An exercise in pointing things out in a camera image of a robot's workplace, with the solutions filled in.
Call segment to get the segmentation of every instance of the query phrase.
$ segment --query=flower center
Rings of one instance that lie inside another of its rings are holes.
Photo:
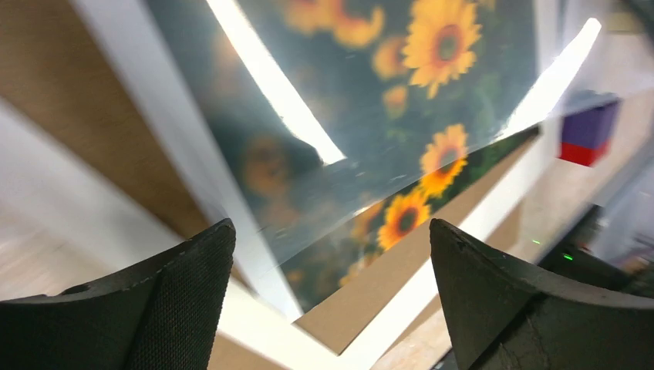
[[[411,207],[404,211],[402,217],[399,218],[399,232],[408,233],[415,226],[416,220],[418,219],[418,211]]]
[[[458,159],[457,151],[454,148],[449,148],[448,150],[440,156],[440,169],[441,173],[448,173],[452,170],[454,162]]]
[[[437,61],[450,62],[461,53],[461,29],[457,25],[446,25],[436,36]]]

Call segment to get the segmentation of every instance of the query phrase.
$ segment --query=sunflower print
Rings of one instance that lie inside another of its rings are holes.
[[[285,0],[286,25],[304,36],[329,29],[333,20],[332,2],[333,0]]]
[[[384,226],[379,229],[379,246],[385,251],[389,250],[430,215],[427,196],[420,187],[414,188],[407,195],[396,195],[386,209]]]
[[[373,69],[382,81],[404,75],[409,71],[402,64],[402,48],[405,42],[402,36],[390,36],[377,47],[373,55]]]
[[[386,14],[380,6],[375,6],[370,20],[356,18],[347,14],[345,0],[329,0],[332,3],[334,39],[350,49],[363,49],[379,37],[384,29]]]
[[[275,138],[254,138],[245,150],[242,161],[241,178],[253,193],[261,197],[279,197],[288,191],[288,158]]]
[[[440,85],[459,79],[477,61],[470,47],[479,40],[477,5],[465,0],[416,0],[413,23],[402,53],[404,66],[415,69],[410,85],[427,87],[432,99]]]
[[[382,200],[377,204],[373,204],[367,210],[364,210],[362,213],[354,217],[354,225],[352,226],[352,238],[367,242],[368,236],[370,235],[371,227],[370,224],[373,222],[373,219],[377,217],[379,212],[384,208],[386,200]]]
[[[386,115],[390,119],[398,119],[406,112],[406,98],[409,92],[406,86],[395,86],[386,90],[382,95]]]
[[[379,257],[379,255],[375,254],[366,254],[363,256],[363,258],[354,264],[350,265],[348,268],[348,273],[346,276],[341,277],[339,279],[339,286],[343,287],[345,284],[348,284],[350,281],[354,280],[361,271],[363,271],[364,268],[370,266],[373,264],[373,262]]]
[[[427,196],[441,197],[467,165],[466,139],[464,125],[459,123],[447,127],[445,133],[435,134],[433,142],[427,144],[420,160],[425,174],[420,186]]]

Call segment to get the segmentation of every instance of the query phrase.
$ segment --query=black machine part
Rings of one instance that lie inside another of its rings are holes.
[[[459,369],[654,368],[654,300],[562,277],[432,220]]]
[[[206,369],[234,246],[223,220],[61,295],[0,302],[0,368]]]

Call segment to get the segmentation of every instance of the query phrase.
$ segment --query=wooden surface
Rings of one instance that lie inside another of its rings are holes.
[[[209,226],[67,1],[0,0],[0,56],[3,99],[179,235]]]

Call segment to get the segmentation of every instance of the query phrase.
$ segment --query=white edge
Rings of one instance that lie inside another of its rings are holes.
[[[204,215],[210,222],[225,217],[234,222],[239,272],[288,320],[299,318],[299,303],[146,6],[134,0],[71,3]]]

